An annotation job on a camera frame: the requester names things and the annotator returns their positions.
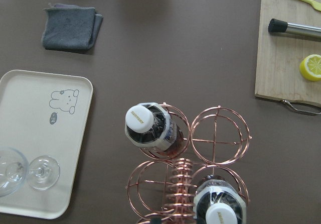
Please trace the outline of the tea bottle white cap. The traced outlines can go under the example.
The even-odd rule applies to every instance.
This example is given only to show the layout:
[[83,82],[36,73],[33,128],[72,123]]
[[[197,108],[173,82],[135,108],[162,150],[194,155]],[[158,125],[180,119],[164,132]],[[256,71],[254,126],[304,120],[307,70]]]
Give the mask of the tea bottle white cap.
[[187,145],[180,127],[155,102],[139,103],[129,108],[125,115],[124,130],[136,147],[158,158],[176,157]]

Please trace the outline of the copper wire bottle basket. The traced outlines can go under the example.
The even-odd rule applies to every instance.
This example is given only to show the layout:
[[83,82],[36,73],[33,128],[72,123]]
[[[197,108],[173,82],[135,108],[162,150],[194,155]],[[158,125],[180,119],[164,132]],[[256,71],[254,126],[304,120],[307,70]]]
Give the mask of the copper wire bottle basket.
[[251,136],[244,118],[233,109],[214,106],[189,122],[177,107],[160,105],[180,127],[187,145],[170,159],[139,148],[147,160],[134,168],[126,186],[128,202],[138,222],[196,223],[193,199],[199,182],[207,175],[224,178],[248,207],[247,186],[230,168],[249,148]]

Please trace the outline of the cream rabbit tray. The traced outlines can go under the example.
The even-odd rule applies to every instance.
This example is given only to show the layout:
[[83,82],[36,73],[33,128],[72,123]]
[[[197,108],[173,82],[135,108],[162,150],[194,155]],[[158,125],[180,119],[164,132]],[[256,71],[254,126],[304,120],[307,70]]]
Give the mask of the cream rabbit tray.
[[44,219],[68,208],[93,95],[85,77],[12,70],[1,78],[1,145],[28,161],[46,155],[60,167],[48,190],[24,183],[1,198],[1,212]]

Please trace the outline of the bamboo cutting board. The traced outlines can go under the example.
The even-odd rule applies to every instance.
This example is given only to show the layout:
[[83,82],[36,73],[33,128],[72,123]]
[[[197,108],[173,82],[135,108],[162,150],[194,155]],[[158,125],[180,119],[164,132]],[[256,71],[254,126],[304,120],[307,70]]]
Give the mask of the bamboo cutting board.
[[320,54],[320,39],[269,33],[271,19],[320,27],[320,12],[299,0],[261,0],[255,96],[320,106],[320,82],[302,77],[299,65]]

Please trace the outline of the grey folded cloth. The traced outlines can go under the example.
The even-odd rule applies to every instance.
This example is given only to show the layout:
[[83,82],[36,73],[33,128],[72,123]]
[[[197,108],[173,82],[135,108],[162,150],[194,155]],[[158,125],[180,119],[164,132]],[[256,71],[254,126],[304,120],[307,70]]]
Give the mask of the grey folded cloth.
[[103,15],[94,7],[55,4],[44,9],[47,15],[42,45],[47,50],[85,51],[98,37]]

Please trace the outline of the clear wine glass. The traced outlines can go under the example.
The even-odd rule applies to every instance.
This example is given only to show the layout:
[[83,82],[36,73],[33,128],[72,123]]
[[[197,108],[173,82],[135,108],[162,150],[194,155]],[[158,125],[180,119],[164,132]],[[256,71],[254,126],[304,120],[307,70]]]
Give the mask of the clear wine glass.
[[53,187],[60,177],[60,166],[51,156],[39,156],[29,162],[12,147],[1,147],[1,197],[20,189],[25,182],[40,191]]

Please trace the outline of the steel muddler black tip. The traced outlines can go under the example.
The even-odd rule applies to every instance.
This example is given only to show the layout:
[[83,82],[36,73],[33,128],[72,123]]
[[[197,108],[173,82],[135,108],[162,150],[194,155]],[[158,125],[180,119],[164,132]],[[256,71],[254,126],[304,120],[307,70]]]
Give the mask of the steel muddler black tip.
[[287,33],[320,38],[320,28],[289,23],[278,19],[271,19],[268,25],[269,33]]

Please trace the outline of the half lemon slice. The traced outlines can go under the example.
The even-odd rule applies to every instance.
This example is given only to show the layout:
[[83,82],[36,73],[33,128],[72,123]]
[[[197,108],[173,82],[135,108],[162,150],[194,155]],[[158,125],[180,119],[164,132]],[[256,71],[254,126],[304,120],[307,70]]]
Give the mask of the half lemon slice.
[[320,55],[312,54],[299,65],[301,75],[309,81],[320,81]]

